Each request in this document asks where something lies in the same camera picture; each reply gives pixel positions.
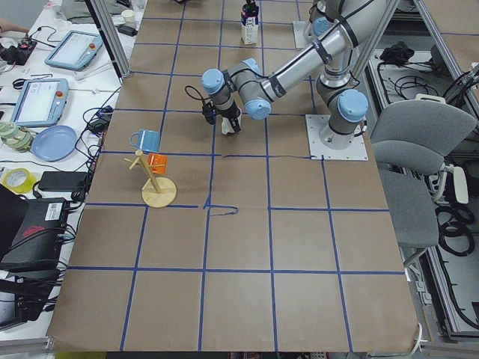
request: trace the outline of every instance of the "gray chair seat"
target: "gray chair seat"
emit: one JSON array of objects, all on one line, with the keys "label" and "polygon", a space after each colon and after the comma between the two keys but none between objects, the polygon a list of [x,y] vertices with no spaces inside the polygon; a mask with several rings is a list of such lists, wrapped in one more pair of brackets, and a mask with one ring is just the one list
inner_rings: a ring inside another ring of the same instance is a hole
[{"label": "gray chair seat", "polygon": [[426,184],[396,172],[379,170],[400,247],[437,245],[439,231]]}]

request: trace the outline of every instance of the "gray floor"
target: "gray floor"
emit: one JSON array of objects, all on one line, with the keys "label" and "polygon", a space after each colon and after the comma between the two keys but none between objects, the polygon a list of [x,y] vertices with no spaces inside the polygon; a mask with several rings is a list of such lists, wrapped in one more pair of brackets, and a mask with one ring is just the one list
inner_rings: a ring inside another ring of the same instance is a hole
[{"label": "gray floor", "polygon": [[46,0],[0,0],[0,17],[30,28]]}]

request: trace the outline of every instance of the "white mounting plate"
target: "white mounting plate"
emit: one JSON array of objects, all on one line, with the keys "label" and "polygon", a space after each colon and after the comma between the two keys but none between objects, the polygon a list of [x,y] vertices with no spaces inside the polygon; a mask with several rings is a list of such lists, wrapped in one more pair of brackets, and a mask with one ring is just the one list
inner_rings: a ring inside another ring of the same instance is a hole
[{"label": "white mounting plate", "polygon": [[293,21],[294,43],[297,49],[304,49],[309,42],[305,39],[303,33],[308,26],[306,21]]},{"label": "white mounting plate", "polygon": [[362,136],[354,137],[351,145],[345,150],[333,150],[320,140],[320,130],[329,121],[329,115],[307,114],[306,126],[308,128],[309,152],[311,159],[341,160],[341,161],[367,161],[366,146]]}]

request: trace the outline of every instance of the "office chair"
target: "office chair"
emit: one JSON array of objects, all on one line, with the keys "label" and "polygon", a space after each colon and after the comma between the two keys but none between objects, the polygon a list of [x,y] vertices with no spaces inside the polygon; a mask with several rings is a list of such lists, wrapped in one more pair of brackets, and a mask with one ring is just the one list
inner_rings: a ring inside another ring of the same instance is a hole
[{"label": "office chair", "polygon": [[[433,201],[442,195],[447,172],[454,174],[458,201],[467,203],[462,168],[445,165],[444,157],[475,126],[476,119],[470,114],[435,100],[399,101],[386,107],[379,116],[371,142],[394,231],[400,247],[415,248],[404,261],[405,267],[438,243]],[[392,166],[409,169],[406,171],[409,174],[393,171]],[[420,175],[440,173],[439,193],[431,197],[422,176],[418,179],[411,171]]]}]

